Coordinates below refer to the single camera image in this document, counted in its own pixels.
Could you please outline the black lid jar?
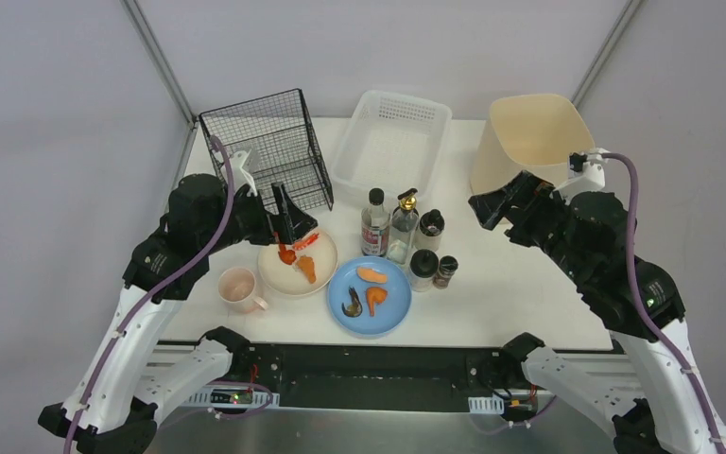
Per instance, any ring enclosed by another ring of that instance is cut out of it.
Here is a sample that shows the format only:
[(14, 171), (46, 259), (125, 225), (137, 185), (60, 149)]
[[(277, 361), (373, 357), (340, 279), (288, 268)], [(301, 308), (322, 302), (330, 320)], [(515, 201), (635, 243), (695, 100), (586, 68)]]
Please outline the black lid jar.
[(416, 250), (436, 252), (441, 245), (441, 236), (445, 229), (445, 220), (438, 209), (424, 213), (420, 219), (413, 239)]
[(408, 281), (416, 292), (427, 291), (438, 271), (440, 260), (437, 254), (428, 249), (417, 250), (408, 264)]

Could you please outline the red label sauce bottle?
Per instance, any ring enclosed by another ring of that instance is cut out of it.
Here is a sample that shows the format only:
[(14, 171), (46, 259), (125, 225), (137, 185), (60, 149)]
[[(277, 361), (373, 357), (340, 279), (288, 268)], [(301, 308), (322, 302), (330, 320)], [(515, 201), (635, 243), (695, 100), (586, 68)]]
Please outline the red label sauce bottle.
[(384, 205), (385, 193), (375, 187), (369, 191), (369, 204), (361, 213), (361, 252), (384, 257), (387, 254), (390, 212)]

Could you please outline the gold cap oil bottle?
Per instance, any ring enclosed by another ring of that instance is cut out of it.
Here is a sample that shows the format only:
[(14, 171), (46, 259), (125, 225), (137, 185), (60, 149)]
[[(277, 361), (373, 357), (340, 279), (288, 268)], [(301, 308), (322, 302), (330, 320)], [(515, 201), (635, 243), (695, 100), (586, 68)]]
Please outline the gold cap oil bottle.
[(389, 225), (389, 245), (386, 258), (403, 267), (415, 234), (419, 215), (416, 210), (418, 190), (410, 188), (398, 197)]

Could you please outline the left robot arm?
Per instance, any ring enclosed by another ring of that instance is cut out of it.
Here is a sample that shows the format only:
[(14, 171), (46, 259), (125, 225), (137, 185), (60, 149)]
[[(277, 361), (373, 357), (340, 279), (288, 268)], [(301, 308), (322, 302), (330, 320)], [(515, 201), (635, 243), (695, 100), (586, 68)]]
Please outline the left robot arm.
[(111, 325), (84, 378), (39, 416), (42, 428), (64, 439), (65, 452), (142, 453), (173, 410), (230, 372), (249, 343), (226, 327), (206, 332), (163, 372), (147, 375), (146, 367), (213, 253), (241, 242), (290, 245), (317, 228), (282, 183), (272, 190), (275, 212), (248, 185), (234, 188), (211, 174), (180, 180), (158, 228), (131, 254)]

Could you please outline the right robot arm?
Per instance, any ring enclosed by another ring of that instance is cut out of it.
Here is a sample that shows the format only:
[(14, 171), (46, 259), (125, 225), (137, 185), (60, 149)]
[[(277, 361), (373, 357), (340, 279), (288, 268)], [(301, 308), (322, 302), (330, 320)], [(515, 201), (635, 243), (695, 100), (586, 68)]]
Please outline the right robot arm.
[(567, 198), (523, 171), (469, 205), (481, 227), (508, 221), (510, 242), (540, 249), (563, 272), (625, 352), (642, 392), (600, 382), (529, 333), (503, 348), (517, 373), (586, 416), (619, 453), (726, 453), (726, 425), (695, 368), (680, 292), (632, 251), (635, 223), (615, 195)]

